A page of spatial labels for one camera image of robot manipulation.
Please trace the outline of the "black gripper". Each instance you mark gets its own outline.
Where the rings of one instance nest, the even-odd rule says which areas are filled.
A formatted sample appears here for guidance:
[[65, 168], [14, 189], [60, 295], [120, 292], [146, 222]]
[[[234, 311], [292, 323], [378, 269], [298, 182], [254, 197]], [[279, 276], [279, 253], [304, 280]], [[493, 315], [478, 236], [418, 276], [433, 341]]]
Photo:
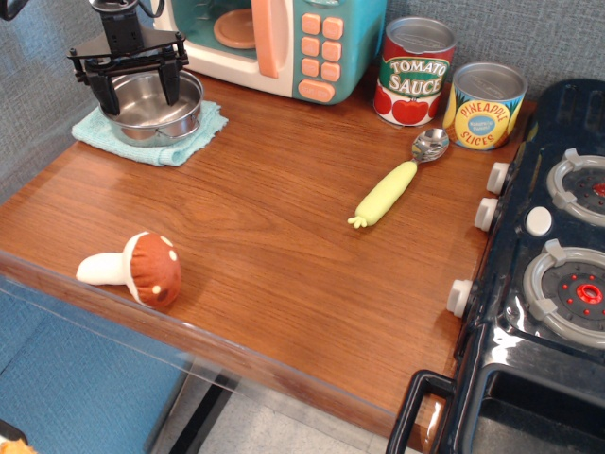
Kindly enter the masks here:
[[164, 2], [155, 10], [139, 1], [92, 1], [90, 5], [100, 17], [103, 32], [71, 48], [67, 57], [77, 81], [90, 85], [101, 110], [120, 114], [111, 78], [152, 70], [158, 70], [166, 103], [174, 105], [180, 96], [180, 71], [188, 64], [184, 36], [143, 26], [138, 16], [142, 11], [152, 19], [160, 17]]

